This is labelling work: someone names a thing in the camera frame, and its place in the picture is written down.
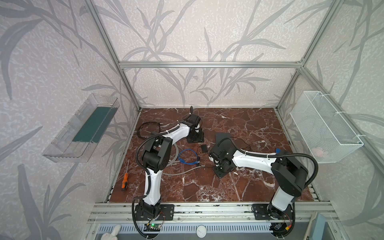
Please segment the black power adapter with cord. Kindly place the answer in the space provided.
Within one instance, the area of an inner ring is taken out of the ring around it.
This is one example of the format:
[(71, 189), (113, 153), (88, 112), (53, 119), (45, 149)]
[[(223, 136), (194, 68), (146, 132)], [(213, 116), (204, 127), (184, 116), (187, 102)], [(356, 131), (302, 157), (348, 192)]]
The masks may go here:
[[(246, 150), (250, 150), (250, 151), (252, 150), (251, 146), (250, 146), (248, 143), (246, 143), (244, 140), (242, 140), (242, 139), (238, 139), (238, 138), (235, 138), (235, 137), (232, 137), (232, 139), (233, 139), (233, 140), (241, 140), (241, 141), (246, 145)], [(223, 178), (226, 174), (232, 172), (234, 169), (217, 169), (216, 166), (213, 167), (213, 170), (214, 170), (216, 176), (219, 177), (220, 179)]]

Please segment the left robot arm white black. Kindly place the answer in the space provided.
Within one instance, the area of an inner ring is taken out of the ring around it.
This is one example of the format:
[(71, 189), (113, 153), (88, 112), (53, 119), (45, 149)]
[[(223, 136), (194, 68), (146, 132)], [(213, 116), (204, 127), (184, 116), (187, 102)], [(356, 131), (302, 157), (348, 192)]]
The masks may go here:
[(176, 126), (152, 134), (137, 148), (135, 160), (145, 171), (146, 179), (144, 195), (133, 198), (132, 218), (135, 229), (146, 240), (153, 240), (157, 235), (145, 234), (137, 223), (137, 217), (152, 221), (161, 214), (161, 180), (163, 170), (170, 161), (172, 146), (181, 139), (187, 139), (188, 143), (204, 142), (201, 117), (193, 111), (193, 107), (190, 107), (189, 115)]

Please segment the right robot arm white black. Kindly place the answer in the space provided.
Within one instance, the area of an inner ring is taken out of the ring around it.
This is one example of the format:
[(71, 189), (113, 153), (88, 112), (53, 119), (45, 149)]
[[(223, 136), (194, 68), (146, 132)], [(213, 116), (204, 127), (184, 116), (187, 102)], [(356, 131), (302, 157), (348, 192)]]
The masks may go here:
[(216, 135), (209, 159), (214, 163), (213, 170), (220, 179), (236, 168), (260, 170), (274, 176), (279, 187), (270, 203), (263, 209), (253, 205), (252, 212), (256, 218), (265, 216), (283, 221), (270, 227), (277, 239), (283, 239), (292, 232), (296, 221), (295, 201), (319, 171), (319, 164), (311, 155), (283, 150), (270, 154), (246, 151), (239, 148), (227, 133)]

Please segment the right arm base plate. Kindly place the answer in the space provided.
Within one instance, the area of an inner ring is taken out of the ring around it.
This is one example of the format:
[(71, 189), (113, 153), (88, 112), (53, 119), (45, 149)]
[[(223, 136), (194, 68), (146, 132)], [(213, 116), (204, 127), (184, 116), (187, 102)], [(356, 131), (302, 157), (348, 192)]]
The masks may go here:
[(271, 204), (253, 204), (251, 210), (256, 220), (292, 220), (295, 214), (292, 205), (288, 205), (285, 211), (281, 211)]

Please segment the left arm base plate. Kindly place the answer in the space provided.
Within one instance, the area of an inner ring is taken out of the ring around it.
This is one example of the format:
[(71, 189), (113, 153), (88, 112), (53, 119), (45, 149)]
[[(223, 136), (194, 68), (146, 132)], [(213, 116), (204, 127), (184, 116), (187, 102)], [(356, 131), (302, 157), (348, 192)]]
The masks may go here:
[(175, 205), (160, 204), (155, 207), (155, 210), (145, 210), (139, 205), (135, 206), (134, 215), (136, 221), (172, 221), (174, 218)]

